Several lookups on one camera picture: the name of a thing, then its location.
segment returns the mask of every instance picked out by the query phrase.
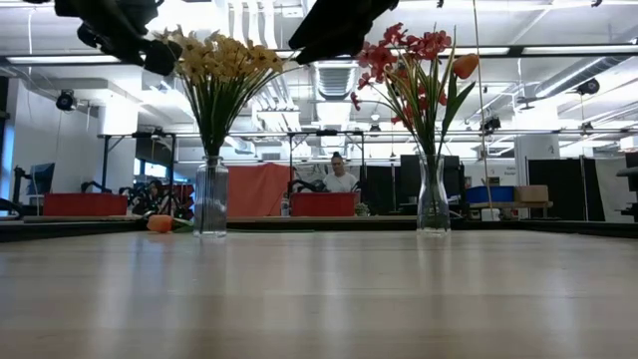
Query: woman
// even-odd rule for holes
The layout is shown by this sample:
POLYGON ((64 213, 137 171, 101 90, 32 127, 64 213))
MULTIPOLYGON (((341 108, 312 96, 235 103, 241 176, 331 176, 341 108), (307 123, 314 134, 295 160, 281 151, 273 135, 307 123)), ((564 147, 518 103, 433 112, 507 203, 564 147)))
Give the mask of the woman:
POLYGON ((352 191, 357 183, 357 178, 346 172, 341 155, 334 153, 330 163, 332 164, 333 173, 323 179, 326 188, 331 192, 352 191))

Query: black monitor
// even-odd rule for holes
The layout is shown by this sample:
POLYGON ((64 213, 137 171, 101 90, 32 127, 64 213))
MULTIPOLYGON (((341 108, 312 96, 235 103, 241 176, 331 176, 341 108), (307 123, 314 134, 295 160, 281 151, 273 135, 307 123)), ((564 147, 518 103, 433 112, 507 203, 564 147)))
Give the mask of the black monitor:
POLYGON ((50 192, 55 167, 56 164, 31 166, 31 180, 27 187, 27 194, 36 195, 50 192))
MULTIPOLYGON (((443 181, 448 197, 459 195, 462 191, 463 174, 460 174, 461 159, 458 156, 444 157, 443 181)), ((419 196, 421 189, 421 163, 417 155, 401 156, 401 198, 408 200, 411 196, 419 196)))

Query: ceiling light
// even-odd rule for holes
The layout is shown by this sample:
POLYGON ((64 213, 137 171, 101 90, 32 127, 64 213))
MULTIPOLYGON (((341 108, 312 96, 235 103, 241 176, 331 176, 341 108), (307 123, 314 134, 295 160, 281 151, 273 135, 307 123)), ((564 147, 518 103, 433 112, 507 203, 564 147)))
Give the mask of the ceiling light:
MULTIPOLYGON (((479 47, 478 50, 482 56, 496 56, 496 55, 507 55, 509 52, 508 47, 479 47)), ((390 52, 398 56, 400 53, 404 54, 406 52, 405 49, 392 49, 390 52)), ((477 52, 476 46, 457 46, 455 49, 455 56, 463 56, 469 54, 475 54, 477 52)), ((439 56, 446 57, 452 53, 452 49, 448 48, 444 50, 439 56)))
POLYGON ((527 46, 523 55, 637 54, 638 45, 527 46))
POLYGON ((12 65, 75 65, 75 64, 117 64, 121 61, 110 55, 63 55, 63 56, 8 56, 12 65))

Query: red box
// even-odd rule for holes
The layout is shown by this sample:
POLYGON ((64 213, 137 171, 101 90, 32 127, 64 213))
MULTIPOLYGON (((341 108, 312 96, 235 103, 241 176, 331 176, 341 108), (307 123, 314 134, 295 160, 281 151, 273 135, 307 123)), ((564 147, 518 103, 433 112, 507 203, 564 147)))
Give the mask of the red box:
POLYGON ((110 193, 46 193, 44 195, 44 215, 126 215, 127 206, 125 195, 110 193))
POLYGON ((293 193, 290 207, 294 216, 353 216, 355 192, 345 193, 293 193))

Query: table surface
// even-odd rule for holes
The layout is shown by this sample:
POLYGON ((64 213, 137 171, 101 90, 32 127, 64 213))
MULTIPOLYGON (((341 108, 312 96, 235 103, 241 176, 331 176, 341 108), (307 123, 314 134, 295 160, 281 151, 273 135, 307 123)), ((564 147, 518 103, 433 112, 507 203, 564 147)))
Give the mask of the table surface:
POLYGON ((638 241, 524 231, 0 244, 3 358, 638 358, 638 241))

